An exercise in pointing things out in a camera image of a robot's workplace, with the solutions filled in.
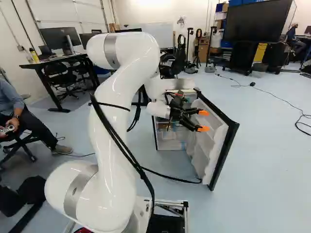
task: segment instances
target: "man sitting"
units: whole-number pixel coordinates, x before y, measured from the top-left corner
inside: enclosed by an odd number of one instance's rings
[[[294,23],[290,30],[286,33],[287,43],[293,48],[295,56],[297,56],[307,45],[299,40],[296,40],[296,28],[298,23]]]
[[[32,131],[36,137],[51,149],[53,154],[70,154],[72,152],[72,148],[57,144],[57,139],[51,131],[25,108],[22,97],[14,87],[2,78],[0,78],[0,125],[1,127],[14,125],[15,132],[18,129]],[[0,134],[0,138],[6,136],[6,134]]]

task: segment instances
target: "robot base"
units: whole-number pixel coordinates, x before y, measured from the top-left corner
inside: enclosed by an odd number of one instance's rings
[[[133,215],[122,233],[188,233],[188,201],[155,200],[155,214],[150,217],[150,198],[137,197]],[[71,221],[63,233],[73,233]]]

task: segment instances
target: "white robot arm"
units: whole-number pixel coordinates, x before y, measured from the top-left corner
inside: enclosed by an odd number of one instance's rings
[[[118,69],[97,88],[97,101],[127,109],[136,91],[156,72],[160,58],[156,40],[147,33],[99,34],[88,42],[87,53],[96,65]],[[128,111],[101,109],[126,143]],[[136,201],[135,172],[93,108],[89,135],[98,165],[62,164],[47,179],[46,198],[57,211],[95,233],[121,233]]]

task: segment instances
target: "hand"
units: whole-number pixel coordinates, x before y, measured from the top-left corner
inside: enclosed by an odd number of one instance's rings
[[[8,135],[5,134],[5,133],[0,133],[0,138],[5,138],[5,137],[7,137],[7,136],[8,136]]]
[[[14,125],[14,131],[13,132],[16,132],[18,130],[18,127],[19,127],[19,120],[14,117],[10,120],[8,120],[6,123],[5,123],[5,127],[8,127],[9,125]]]

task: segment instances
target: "desk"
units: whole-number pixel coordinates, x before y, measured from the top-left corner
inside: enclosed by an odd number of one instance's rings
[[[76,60],[76,59],[82,60],[84,62],[85,66],[88,69],[89,76],[92,80],[93,87],[94,87],[94,89],[96,89],[100,85],[100,83],[99,83],[97,74],[94,72],[93,63],[88,58],[86,53],[69,55],[69,56],[62,56],[62,57],[57,57],[57,58],[50,59],[50,60],[41,61],[39,63],[32,63],[32,64],[26,64],[26,65],[20,65],[19,66],[22,69],[34,69],[37,72],[37,74],[38,74],[40,80],[42,81],[45,89],[47,90],[47,92],[49,93],[50,97],[52,98],[53,102],[55,103],[55,105],[57,107],[57,108],[50,108],[49,111],[51,111],[51,112],[69,113],[70,110],[64,109],[62,107],[59,99],[54,94],[54,92],[53,92],[53,90],[52,90],[52,88],[51,88],[51,86],[47,80],[47,77],[43,74],[42,69],[46,65],[50,65],[50,64],[54,64],[54,63],[58,63],[58,62],[67,62],[67,61]]]
[[[304,57],[304,60],[301,61],[301,63],[303,64],[303,63],[306,62],[308,56],[309,56],[310,53],[311,53],[311,37],[305,36],[305,35],[297,35],[296,38],[299,39],[299,40],[301,40],[302,42],[306,43],[306,45],[307,45],[306,55],[305,55],[305,57]]]

